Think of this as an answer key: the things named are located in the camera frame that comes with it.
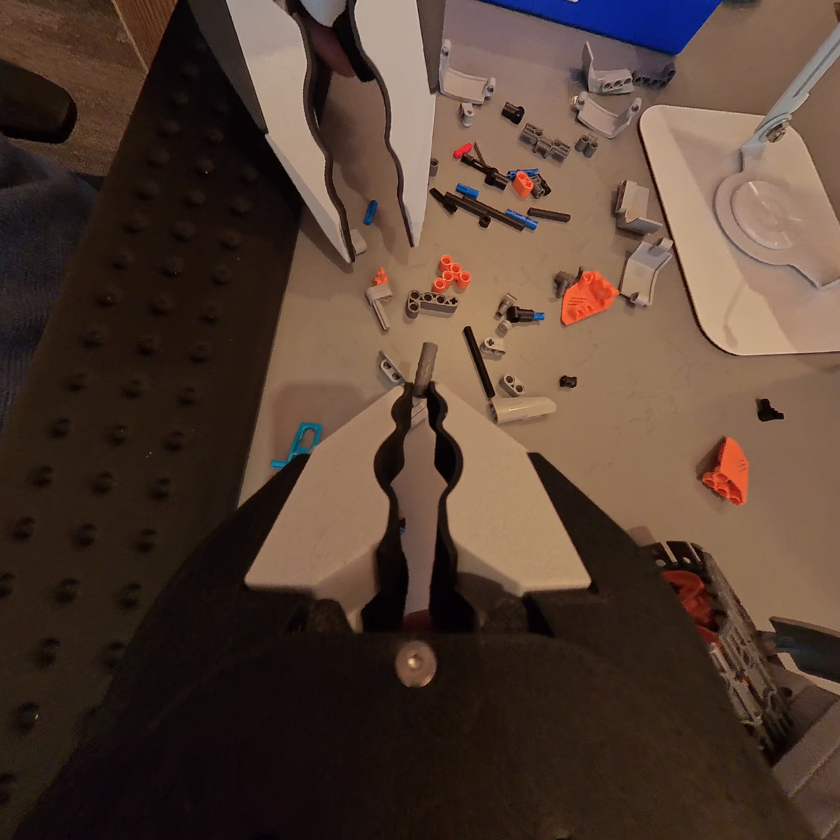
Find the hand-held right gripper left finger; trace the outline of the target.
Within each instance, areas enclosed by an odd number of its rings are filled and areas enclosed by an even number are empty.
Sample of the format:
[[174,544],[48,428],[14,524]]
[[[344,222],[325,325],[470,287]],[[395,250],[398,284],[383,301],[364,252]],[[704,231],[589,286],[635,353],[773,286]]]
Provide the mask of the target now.
[[254,591],[332,600],[368,631],[400,628],[408,569],[393,488],[412,387],[393,388],[315,447],[245,575]]

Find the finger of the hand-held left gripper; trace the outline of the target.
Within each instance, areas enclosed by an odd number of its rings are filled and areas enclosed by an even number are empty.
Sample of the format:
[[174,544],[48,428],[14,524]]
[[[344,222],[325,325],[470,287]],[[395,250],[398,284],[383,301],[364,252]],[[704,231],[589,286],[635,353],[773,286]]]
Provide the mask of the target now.
[[427,82],[414,1],[350,1],[353,36],[385,104],[385,145],[397,172],[397,199],[412,247],[420,243],[434,136],[436,96]]
[[354,246],[314,111],[315,55],[297,14],[271,1],[228,1],[266,139],[311,214],[347,263]]

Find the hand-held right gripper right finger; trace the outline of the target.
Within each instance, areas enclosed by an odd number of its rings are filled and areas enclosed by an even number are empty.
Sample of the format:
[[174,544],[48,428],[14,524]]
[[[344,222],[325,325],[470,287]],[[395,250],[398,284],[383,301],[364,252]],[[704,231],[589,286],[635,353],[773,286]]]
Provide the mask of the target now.
[[498,607],[527,618],[534,593],[583,592],[592,578],[530,453],[446,385],[427,391],[437,505],[429,611],[436,629],[472,632]]

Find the light grey curved panel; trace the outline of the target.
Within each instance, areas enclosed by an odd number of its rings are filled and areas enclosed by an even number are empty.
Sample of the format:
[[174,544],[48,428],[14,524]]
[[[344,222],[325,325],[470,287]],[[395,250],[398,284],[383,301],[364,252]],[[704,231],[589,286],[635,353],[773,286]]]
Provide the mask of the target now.
[[639,244],[626,260],[619,293],[638,308],[650,307],[658,274],[672,260],[673,247],[673,241],[666,237]]
[[443,40],[438,62],[438,90],[454,100],[471,104],[483,104],[492,98],[496,89],[494,77],[476,77],[450,66],[452,45],[449,39]]
[[594,100],[589,93],[581,92],[572,100],[577,121],[607,140],[613,140],[633,124],[641,112],[642,104],[641,98],[635,98],[623,111],[613,113]]

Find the dark grey tube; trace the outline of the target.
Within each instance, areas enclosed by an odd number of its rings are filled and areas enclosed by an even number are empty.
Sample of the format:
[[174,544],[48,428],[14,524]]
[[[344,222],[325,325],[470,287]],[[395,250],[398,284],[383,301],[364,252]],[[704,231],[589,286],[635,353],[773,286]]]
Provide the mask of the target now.
[[437,352],[438,346],[436,343],[423,343],[413,382],[413,398],[416,400],[425,398],[428,387],[434,376],[434,366]]

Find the person's left hand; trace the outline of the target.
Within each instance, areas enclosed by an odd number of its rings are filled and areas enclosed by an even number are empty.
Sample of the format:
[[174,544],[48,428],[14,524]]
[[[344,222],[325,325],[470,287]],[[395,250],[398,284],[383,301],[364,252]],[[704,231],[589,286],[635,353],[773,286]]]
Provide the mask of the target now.
[[313,18],[308,18],[306,23],[313,48],[327,67],[341,77],[354,77],[355,72],[350,59],[344,52],[333,29]]

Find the teal plastic piece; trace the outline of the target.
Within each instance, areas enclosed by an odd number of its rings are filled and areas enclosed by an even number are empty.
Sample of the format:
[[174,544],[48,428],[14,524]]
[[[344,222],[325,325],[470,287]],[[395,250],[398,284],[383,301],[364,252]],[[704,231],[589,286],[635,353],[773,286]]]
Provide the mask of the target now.
[[320,423],[300,423],[284,458],[273,458],[269,467],[274,470],[284,469],[294,458],[309,455],[322,438]]

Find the wooden pillar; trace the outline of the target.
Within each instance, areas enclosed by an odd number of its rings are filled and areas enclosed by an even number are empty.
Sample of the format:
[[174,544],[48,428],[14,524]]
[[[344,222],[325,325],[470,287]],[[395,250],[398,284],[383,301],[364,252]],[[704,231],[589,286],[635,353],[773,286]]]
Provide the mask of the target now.
[[161,44],[177,1],[111,1],[145,71]]

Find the light grey wing panel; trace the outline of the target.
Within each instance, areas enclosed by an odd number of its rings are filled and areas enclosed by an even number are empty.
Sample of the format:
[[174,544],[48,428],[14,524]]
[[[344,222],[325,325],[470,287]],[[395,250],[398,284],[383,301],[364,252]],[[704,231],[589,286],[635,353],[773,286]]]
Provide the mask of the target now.
[[489,401],[493,421],[498,425],[542,417],[557,411],[556,403],[545,396],[496,396]]

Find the pile of small technic pieces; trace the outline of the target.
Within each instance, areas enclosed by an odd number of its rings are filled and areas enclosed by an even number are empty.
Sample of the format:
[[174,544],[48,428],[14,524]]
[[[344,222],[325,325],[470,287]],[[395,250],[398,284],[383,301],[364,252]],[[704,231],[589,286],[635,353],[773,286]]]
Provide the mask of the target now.
[[450,214],[454,214],[459,209],[463,209],[477,219],[479,219],[480,216],[489,215],[491,216],[491,221],[499,222],[500,224],[514,228],[517,231],[526,229],[520,229],[518,225],[515,225],[512,220],[506,217],[505,213],[482,202],[464,198],[456,193],[441,193],[435,187],[432,187],[428,192],[429,195]]

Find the dark grey double cross block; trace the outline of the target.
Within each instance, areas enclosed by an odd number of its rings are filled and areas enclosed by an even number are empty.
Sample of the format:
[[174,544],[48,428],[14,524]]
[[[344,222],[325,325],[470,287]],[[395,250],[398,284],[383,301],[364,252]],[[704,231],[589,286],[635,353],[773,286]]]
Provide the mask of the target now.
[[541,128],[530,122],[522,128],[519,140],[540,158],[558,163],[565,161],[571,149],[567,143],[547,137]]

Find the long black axle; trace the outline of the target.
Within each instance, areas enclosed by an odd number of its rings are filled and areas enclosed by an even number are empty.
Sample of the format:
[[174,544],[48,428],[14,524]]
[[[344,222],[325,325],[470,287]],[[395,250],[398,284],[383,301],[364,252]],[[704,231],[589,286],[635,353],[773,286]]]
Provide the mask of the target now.
[[469,325],[465,325],[463,328],[463,336],[465,338],[470,358],[476,368],[482,391],[486,400],[490,403],[496,396],[496,390],[490,379],[486,363],[481,355],[474,331]]

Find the orange connector cluster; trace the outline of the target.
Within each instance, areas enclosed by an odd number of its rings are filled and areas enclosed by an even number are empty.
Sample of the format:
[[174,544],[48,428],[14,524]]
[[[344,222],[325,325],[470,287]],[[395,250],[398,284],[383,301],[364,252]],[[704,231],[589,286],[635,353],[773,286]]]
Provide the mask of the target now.
[[472,275],[450,255],[442,255],[438,261],[437,278],[432,285],[432,292],[443,294],[455,289],[464,291],[471,279]]

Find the light grey panel with holes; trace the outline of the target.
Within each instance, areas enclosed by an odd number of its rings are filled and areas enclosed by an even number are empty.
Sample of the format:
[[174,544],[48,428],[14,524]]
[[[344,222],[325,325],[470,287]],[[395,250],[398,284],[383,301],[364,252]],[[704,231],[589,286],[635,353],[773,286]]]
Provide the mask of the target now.
[[582,74],[588,92],[600,96],[625,95],[635,90],[633,74],[628,69],[598,70],[592,46],[587,40],[581,54]]

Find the dark grey L-shaped beam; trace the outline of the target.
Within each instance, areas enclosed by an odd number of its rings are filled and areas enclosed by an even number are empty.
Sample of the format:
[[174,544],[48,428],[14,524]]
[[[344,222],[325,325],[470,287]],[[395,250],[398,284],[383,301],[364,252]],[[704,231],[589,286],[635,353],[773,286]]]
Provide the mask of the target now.
[[406,298],[406,316],[414,320],[420,314],[434,314],[441,317],[451,317],[459,308],[457,296],[445,295],[442,292],[411,290]]

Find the orange curved panel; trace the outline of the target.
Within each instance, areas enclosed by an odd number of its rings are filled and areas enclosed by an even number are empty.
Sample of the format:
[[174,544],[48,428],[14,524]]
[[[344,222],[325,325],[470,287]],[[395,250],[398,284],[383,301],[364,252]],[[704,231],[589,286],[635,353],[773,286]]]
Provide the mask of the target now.
[[732,505],[740,507],[748,499],[749,461],[732,437],[724,437],[713,467],[700,476],[700,482]]

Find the black dimpled pad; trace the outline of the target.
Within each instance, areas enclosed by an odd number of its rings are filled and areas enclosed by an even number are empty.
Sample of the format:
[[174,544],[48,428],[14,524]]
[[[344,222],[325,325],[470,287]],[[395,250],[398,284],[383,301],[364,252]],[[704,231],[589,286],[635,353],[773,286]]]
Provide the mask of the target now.
[[2,438],[2,838],[238,498],[302,201],[178,3]]

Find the grey tracked toy vehicle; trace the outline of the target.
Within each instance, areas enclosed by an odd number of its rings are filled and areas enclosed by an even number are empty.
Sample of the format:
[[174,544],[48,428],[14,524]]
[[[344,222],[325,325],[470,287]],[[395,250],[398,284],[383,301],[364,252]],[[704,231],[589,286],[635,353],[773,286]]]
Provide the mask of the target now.
[[760,631],[701,546],[652,542],[643,551],[692,618],[785,793],[819,838],[838,839],[838,631],[777,616]]

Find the blue storage bin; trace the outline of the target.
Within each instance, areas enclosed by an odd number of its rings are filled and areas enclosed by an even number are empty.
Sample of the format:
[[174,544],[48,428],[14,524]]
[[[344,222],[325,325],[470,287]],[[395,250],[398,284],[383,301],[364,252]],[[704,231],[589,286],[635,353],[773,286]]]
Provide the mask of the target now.
[[681,53],[720,1],[489,1],[556,24],[663,54]]

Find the orange flat panel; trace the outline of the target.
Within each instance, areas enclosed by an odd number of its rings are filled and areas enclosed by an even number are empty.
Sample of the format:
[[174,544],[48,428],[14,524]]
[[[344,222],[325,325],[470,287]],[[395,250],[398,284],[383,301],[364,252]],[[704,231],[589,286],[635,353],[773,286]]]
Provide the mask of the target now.
[[582,278],[569,289],[561,303],[561,322],[571,326],[612,306],[619,290],[593,269],[584,269]]

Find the light grey boxy panel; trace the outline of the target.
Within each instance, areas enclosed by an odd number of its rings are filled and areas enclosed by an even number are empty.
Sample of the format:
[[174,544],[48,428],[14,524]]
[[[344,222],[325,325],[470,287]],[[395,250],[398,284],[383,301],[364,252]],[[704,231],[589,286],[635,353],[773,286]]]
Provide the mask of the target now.
[[657,233],[663,223],[648,217],[649,188],[632,180],[620,183],[613,214],[617,229],[646,236]]

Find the white book stand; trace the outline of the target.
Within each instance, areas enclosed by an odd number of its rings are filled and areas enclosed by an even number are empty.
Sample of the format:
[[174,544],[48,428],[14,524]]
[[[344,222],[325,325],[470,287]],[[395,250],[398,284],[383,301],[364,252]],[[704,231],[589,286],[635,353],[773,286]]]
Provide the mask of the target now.
[[839,27],[767,115],[669,105],[639,132],[700,330],[739,356],[839,350],[839,226],[789,127],[838,59]]

